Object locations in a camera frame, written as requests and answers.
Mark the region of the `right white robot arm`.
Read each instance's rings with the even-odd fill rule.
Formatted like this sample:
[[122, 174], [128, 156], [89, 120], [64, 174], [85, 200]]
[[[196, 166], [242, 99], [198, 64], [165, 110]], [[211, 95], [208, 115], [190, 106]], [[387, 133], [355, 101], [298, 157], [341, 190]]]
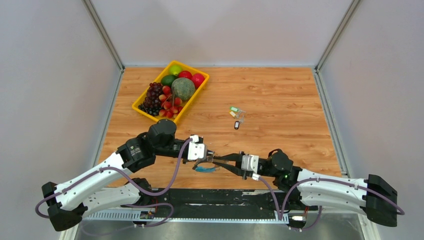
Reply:
[[313, 172], [295, 166], [281, 149], [272, 150], [267, 158], [240, 152], [212, 156], [212, 160], [244, 180], [273, 178], [273, 185], [285, 193], [282, 202], [275, 193], [271, 195], [280, 214], [298, 208], [331, 207], [364, 215], [386, 227], [396, 227], [397, 217], [405, 214], [397, 204], [397, 191], [375, 174], [343, 178]]

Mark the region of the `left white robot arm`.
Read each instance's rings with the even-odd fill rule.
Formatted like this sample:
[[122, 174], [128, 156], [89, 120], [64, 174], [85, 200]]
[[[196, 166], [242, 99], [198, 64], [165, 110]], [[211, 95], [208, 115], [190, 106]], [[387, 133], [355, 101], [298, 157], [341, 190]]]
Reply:
[[49, 219], [57, 232], [68, 230], [92, 213], [121, 205], [149, 206], [153, 197], [166, 193], [176, 179], [175, 170], [170, 183], [159, 192], [142, 186], [141, 180], [132, 180], [130, 174], [155, 163], [157, 156], [196, 162], [214, 155], [203, 143], [203, 138], [191, 135], [185, 140], [175, 138], [177, 126], [162, 119], [147, 132], [127, 140], [107, 159], [66, 182], [45, 183], [41, 189], [44, 199], [36, 213]]

